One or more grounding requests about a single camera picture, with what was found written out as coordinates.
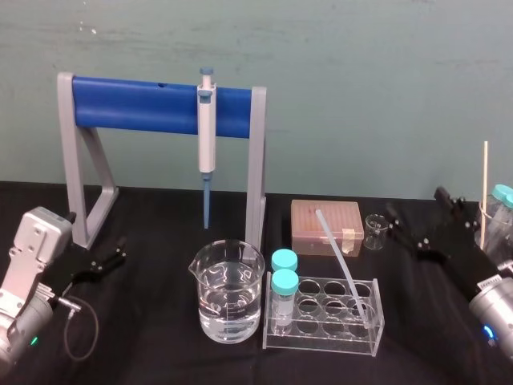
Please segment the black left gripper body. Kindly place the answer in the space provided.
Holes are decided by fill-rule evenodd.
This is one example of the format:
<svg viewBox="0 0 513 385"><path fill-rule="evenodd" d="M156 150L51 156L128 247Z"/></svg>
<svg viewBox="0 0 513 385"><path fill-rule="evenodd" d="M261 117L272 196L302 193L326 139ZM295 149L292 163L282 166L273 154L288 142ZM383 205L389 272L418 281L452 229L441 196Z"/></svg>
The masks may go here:
<svg viewBox="0 0 513 385"><path fill-rule="evenodd" d="M62 297L73 285L89 282L93 273L93 253L71 241L64 252L45 269L42 283L57 298Z"/></svg>

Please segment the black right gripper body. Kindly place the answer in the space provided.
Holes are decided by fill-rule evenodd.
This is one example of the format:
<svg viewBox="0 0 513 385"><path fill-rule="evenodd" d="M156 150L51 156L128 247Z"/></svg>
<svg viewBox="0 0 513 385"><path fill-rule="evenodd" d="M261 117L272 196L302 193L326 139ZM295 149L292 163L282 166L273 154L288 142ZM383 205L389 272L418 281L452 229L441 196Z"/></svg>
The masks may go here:
<svg viewBox="0 0 513 385"><path fill-rule="evenodd" d="M499 275L498 268L467 231L436 231L417 243L419 259L438 263L466 300L482 289L480 282Z"/></svg>

